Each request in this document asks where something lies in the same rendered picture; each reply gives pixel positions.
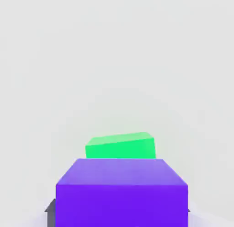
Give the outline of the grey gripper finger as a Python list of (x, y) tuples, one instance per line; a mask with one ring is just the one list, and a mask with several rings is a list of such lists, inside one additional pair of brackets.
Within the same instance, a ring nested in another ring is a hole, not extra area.
[(188, 227), (205, 227), (202, 216), (192, 209), (188, 209)]

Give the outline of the small purple cube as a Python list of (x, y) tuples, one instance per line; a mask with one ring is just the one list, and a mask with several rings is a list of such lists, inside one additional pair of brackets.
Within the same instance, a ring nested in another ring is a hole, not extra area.
[(78, 159), (56, 184), (55, 227), (188, 227), (188, 185), (162, 159)]

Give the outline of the small green cube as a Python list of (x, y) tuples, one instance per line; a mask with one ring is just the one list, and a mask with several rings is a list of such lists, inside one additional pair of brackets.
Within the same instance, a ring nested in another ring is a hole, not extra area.
[(93, 137), (85, 145), (91, 159), (155, 159), (154, 138), (147, 132)]

